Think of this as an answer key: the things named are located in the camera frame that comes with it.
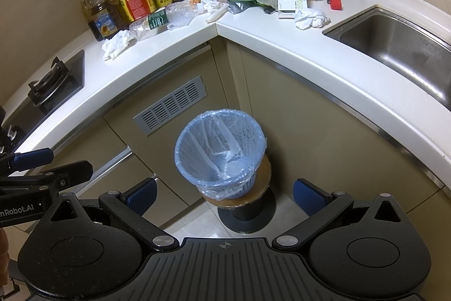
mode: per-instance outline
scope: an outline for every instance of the kitchen sink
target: kitchen sink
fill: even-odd
[[[451,46],[382,8],[373,8],[325,34],[411,80],[451,111]]]

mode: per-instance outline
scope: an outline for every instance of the human hand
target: human hand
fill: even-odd
[[[8,284],[8,264],[10,255],[8,254],[8,237],[3,228],[0,228],[0,286]]]

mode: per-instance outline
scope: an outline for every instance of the kitchen counter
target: kitchen counter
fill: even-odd
[[[85,87],[54,112],[19,152],[56,147],[120,93],[181,54],[219,35],[283,65],[318,85],[389,133],[451,188],[451,112],[424,90],[373,58],[324,36],[324,32],[374,6],[381,6],[451,43],[451,16],[422,0],[342,0],[332,11],[325,0],[309,2],[331,23],[323,29],[296,29],[259,8],[225,14],[207,24],[198,16],[188,27],[166,31],[104,62],[101,43],[87,31],[56,56],[67,60],[85,50]],[[40,79],[50,61],[30,79]],[[7,114],[26,98],[27,81],[4,106]]]

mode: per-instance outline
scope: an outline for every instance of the blue trash can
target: blue trash can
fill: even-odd
[[[175,165],[205,196],[233,199],[255,182],[266,150],[262,128],[249,114],[231,109],[195,117],[175,144]]]

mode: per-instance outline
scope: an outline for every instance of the vent grille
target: vent grille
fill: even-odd
[[[140,112],[133,121],[149,135],[205,96],[205,86],[197,76]]]

